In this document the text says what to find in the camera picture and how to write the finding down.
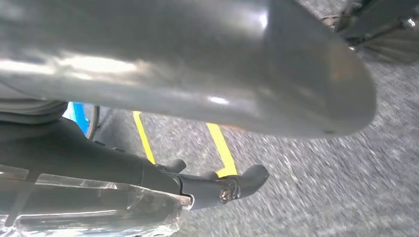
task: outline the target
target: motorcycle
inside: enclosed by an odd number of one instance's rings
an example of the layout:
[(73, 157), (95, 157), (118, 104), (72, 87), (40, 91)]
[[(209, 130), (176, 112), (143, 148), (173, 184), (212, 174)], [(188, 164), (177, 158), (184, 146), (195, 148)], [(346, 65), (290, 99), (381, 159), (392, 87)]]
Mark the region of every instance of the motorcycle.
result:
[(67, 101), (296, 138), (367, 126), (356, 53), (418, 58), (417, 0), (349, 0), (321, 21), (293, 0), (0, 0), (0, 236), (169, 236), (189, 210), (269, 173), (181, 174), (87, 139)]

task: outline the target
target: clear plastic wrap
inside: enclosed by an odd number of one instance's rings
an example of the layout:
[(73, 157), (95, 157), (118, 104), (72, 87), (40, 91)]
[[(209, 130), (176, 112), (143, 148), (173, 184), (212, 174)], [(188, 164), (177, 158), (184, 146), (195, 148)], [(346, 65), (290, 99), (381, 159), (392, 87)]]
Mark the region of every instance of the clear plastic wrap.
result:
[(143, 187), (31, 173), (0, 165), (0, 237), (163, 237), (191, 201)]

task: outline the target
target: wheel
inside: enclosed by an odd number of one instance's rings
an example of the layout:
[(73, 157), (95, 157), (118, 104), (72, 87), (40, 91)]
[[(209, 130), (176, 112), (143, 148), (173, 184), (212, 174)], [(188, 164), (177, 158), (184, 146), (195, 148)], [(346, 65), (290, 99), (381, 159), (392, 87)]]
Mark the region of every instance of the wheel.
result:
[(92, 140), (97, 128), (99, 127), (99, 118), (100, 118), (100, 107), (99, 106), (93, 106), (91, 115), (90, 115), (90, 123), (89, 127), (87, 129), (86, 137), (89, 140)]

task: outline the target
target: gray pavement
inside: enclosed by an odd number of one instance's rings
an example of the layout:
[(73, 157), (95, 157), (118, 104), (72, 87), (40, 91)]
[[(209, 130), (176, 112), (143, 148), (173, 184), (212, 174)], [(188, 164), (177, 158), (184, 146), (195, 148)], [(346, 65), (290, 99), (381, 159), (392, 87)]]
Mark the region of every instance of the gray pavement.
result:
[[(317, 16), (341, 1), (301, 2)], [(369, 64), (378, 113), (360, 133), (297, 140), (222, 128), (237, 168), (264, 164), (266, 185), (244, 200), (192, 212), (176, 237), (419, 236), (419, 67)], [(97, 139), (144, 156), (132, 113), (103, 109)], [(142, 114), (157, 162), (186, 173), (222, 168), (203, 122)]]

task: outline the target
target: yellow painted line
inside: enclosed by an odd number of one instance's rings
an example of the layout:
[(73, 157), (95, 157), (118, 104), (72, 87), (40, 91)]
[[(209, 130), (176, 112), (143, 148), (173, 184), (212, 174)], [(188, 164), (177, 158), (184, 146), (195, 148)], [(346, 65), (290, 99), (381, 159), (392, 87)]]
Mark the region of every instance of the yellow painted line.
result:
[(227, 143), (225, 142), (224, 136), (221, 133), (220, 127), (214, 123), (207, 123), (207, 126), (224, 164), (224, 168), (217, 171), (217, 175), (219, 177), (237, 175), (236, 164), (234, 163), (233, 157), (231, 156), (230, 150), (228, 149)]
[(150, 144), (148, 143), (147, 136), (145, 135), (145, 131), (144, 131), (143, 123), (141, 122), (140, 114), (141, 114), (140, 111), (132, 112), (132, 115), (134, 116), (135, 124), (137, 125), (138, 134), (140, 134), (141, 142), (143, 143), (145, 155), (147, 156), (147, 159), (151, 163), (155, 164), (156, 161), (154, 160), (154, 156), (153, 156), (153, 153), (151, 152)]

